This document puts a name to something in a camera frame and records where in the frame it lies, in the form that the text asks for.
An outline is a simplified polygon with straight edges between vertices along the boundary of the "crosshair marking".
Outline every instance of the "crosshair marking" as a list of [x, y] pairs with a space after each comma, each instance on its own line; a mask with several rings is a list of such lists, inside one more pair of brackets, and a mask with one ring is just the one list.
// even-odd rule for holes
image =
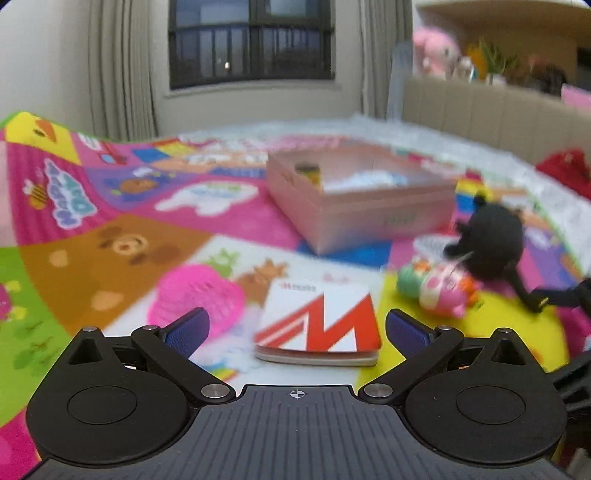
[[303, 398], [304, 395], [307, 395], [307, 393], [302, 392], [302, 390], [294, 390], [293, 392], [289, 392], [288, 395], [291, 398], [295, 398], [296, 400], [299, 400], [299, 399]]

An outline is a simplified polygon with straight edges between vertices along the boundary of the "pink storage box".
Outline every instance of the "pink storage box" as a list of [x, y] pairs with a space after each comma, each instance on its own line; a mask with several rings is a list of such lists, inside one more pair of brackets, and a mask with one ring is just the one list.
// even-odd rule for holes
[[[310, 164], [320, 167], [323, 181], [385, 170], [406, 177], [407, 184], [323, 193], [296, 172], [297, 166]], [[267, 162], [267, 180], [277, 205], [318, 255], [435, 231], [449, 224], [456, 205], [455, 181], [374, 145], [277, 153]]]
[[565, 105], [591, 110], [591, 92], [566, 83], [562, 86], [562, 101]]

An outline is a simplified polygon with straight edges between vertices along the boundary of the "metal screw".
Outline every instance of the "metal screw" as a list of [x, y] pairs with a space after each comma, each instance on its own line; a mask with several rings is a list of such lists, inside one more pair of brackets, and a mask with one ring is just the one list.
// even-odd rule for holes
[[370, 383], [363, 388], [363, 391], [368, 397], [372, 398], [386, 398], [394, 392], [392, 387], [385, 383]]
[[230, 393], [230, 389], [227, 385], [222, 385], [221, 383], [212, 383], [209, 385], [205, 385], [201, 389], [201, 395], [207, 398], [223, 398]]

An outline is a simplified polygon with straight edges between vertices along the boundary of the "black plush toy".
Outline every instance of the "black plush toy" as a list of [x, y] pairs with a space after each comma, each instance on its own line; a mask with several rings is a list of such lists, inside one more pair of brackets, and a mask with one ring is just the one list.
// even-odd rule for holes
[[449, 258], [464, 257], [462, 263], [480, 280], [506, 280], [532, 312], [541, 312], [547, 299], [528, 292], [517, 271], [524, 249], [523, 223], [519, 215], [483, 196], [474, 198], [475, 211], [468, 223], [458, 222], [458, 243], [445, 247]]

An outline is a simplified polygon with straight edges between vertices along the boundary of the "cartoon bee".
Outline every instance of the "cartoon bee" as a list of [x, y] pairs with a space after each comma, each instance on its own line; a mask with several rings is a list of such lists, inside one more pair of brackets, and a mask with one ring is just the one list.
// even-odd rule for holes
[[31, 180], [25, 179], [25, 185], [22, 191], [29, 197], [29, 205], [35, 210], [43, 210], [47, 206], [49, 198], [42, 184], [34, 184]]

